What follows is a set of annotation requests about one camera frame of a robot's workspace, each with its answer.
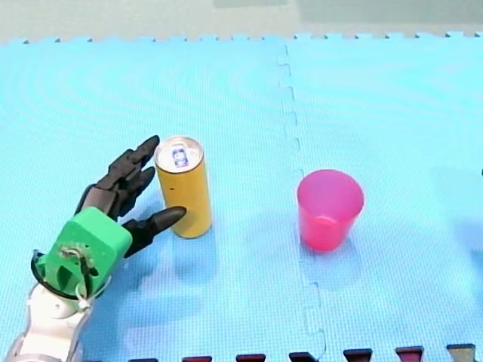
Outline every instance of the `yellow can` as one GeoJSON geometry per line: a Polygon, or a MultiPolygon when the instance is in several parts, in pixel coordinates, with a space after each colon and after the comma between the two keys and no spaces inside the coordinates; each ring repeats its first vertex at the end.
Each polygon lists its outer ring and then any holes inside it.
{"type": "Polygon", "coordinates": [[[212,221],[202,146],[193,138],[171,137],[158,145],[154,159],[166,207],[186,208],[173,231],[182,238],[203,235],[212,221]]]}

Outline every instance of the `floor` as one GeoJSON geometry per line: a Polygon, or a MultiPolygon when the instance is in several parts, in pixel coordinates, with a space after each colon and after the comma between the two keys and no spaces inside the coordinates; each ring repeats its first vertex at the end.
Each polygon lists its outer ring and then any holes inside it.
{"type": "Polygon", "coordinates": [[[472,35],[482,29],[481,0],[0,0],[3,43],[18,37],[36,41],[75,35],[96,40],[338,32],[353,37],[360,32],[472,35]]]}

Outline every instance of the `black robotic finger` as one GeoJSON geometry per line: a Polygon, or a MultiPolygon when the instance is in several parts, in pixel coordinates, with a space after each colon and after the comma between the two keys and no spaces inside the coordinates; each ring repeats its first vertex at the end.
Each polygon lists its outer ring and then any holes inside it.
{"type": "Polygon", "coordinates": [[[123,189],[118,191],[119,216],[124,216],[136,204],[136,199],[149,186],[155,175],[154,167],[146,168],[132,180],[128,181],[123,189]]]}
{"type": "Polygon", "coordinates": [[[153,136],[135,151],[124,151],[109,165],[107,175],[85,189],[75,213],[89,206],[97,207],[114,220],[128,213],[154,177],[153,167],[141,170],[154,155],[158,144],[159,137],[153,136]]]}
{"type": "Polygon", "coordinates": [[[150,218],[136,221],[129,220],[123,227],[127,229],[133,238],[131,247],[128,249],[124,258],[137,253],[152,244],[152,239],[177,223],[186,214],[186,208],[181,206],[169,207],[158,213],[154,213],[150,218]]]}

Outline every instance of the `interlocking foam tile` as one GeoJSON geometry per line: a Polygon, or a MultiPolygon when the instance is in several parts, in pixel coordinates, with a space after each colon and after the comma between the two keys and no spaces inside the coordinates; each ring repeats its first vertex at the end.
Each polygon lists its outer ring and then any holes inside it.
{"type": "Polygon", "coordinates": [[[370,348],[397,361],[421,345],[450,361],[446,345],[483,342],[482,45],[457,33],[288,43],[292,169],[347,172],[366,196],[338,251],[302,257],[323,360],[370,348]]]}
{"type": "MultiPolygon", "coordinates": [[[[481,37],[153,40],[0,48],[2,354],[26,324],[32,249],[121,152],[182,133],[205,147],[214,227],[164,232],[120,266],[83,333],[88,360],[472,355],[446,345],[481,345],[481,37]],[[316,256],[294,191],[324,167],[367,201],[316,256]]],[[[154,180],[125,219],[162,207],[154,180]]]]}
{"type": "MultiPolygon", "coordinates": [[[[29,259],[48,251],[89,183],[147,137],[186,134],[207,157],[214,227],[171,231],[129,259],[83,334],[86,358],[181,361],[325,349],[298,271],[276,37],[77,38],[0,49],[4,354],[26,325],[29,259]]],[[[126,216],[162,208],[157,180],[126,216]]]]}

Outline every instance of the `green 3d-printed part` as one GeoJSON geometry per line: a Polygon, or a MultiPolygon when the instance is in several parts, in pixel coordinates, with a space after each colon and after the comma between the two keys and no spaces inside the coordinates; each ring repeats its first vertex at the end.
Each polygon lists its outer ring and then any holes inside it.
{"type": "Polygon", "coordinates": [[[85,274],[79,257],[88,267],[90,295],[112,274],[132,243],[128,230],[96,207],[87,207],[69,220],[51,251],[38,261],[45,281],[60,292],[75,295],[79,285],[85,293],[85,274]]]}

